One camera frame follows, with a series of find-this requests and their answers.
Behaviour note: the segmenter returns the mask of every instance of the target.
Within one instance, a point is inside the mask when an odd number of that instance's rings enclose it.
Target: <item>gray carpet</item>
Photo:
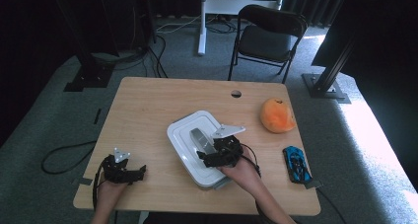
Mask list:
[[[224,28],[213,25],[213,28]],[[161,58],[170,78],[226,80],[233,34],[208,32],[206,54],[197,55],[196,28],[159,34],[167,43]],[[311,62],[326,30],[309,28],[298,49],[286,85],[306,148],[313,176],[347,223],[418,223],[418,197],[387,143],[355,80],[340,74],[339,86],[352,104],[313,99],[302,74],[321,73]],[[160,54],[163,41],[151,47]],[[112,60],[114,57],[97,54]],[[63,92],[80,67],[76,57],[58,68],[32,109],[0,149],[0,223],[89,223],[93,211],[76,209],[72,202],[88,159],[61,175],[40,168],[52,149],[98,139],[118,84],[123,77],[156,77],[155,59],[119,63],[107,88]],[[243,63],[233,80],[281,82],[276,69]],[[93,144],[68,149],[45,163],[52,171],[68,168]],[[318,194],[321,212],[294,217],[301,223],[342,223],[332,204]],[[117,223],[138,223],[139,211],[119,212]]]

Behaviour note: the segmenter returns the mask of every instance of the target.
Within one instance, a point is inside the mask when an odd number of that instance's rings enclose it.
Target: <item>chair backrest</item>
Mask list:
[[[308,28],[305,17],[260,5],[246,5],[239,12],[239,23],[246,19],[260,28],[279,34],[302,37]]]

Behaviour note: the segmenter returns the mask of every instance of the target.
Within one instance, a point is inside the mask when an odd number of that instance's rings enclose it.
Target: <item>black chair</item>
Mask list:
[[[241,34],[242,21],[250,25]],[[286,68],[282,83],[286,82],[296,48],[305,34],[308,24],[304,16],[266,8],[247,5],[238,14],[238,29],[231,58],[228,81],[231,81],[233,68],[238,59],[251,60],[279,67],[280,75]]]

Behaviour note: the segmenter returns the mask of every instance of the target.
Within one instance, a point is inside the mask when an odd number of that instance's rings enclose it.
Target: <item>white plastic container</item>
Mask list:
[[[230,179],[216,168],[207,168],[196,151],[205,152],[200,144],[193,142],[190,131],[198,128],[212,142],[213,134],[221,124],[207,111],[198,111],[172,123],[167,135],[183,165],[200,187],[218,189]]]

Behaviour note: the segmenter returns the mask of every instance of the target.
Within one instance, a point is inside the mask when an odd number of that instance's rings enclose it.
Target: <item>human hand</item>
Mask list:
[[[243,146],[243,155],[252,161],[248,148]],[[261,183],[261,178],[255,170],[254,165],[244,158],[240,158],[237,164],[230,167],[218,167],[217,169],[225,174],[227,177],[234,180],[241,188],[251,193]]]
[[[92,224],[108,222],[108,217],[127,186],[128,183],[115,184],[110,181],[101,182],[98,187],[98,202]]]

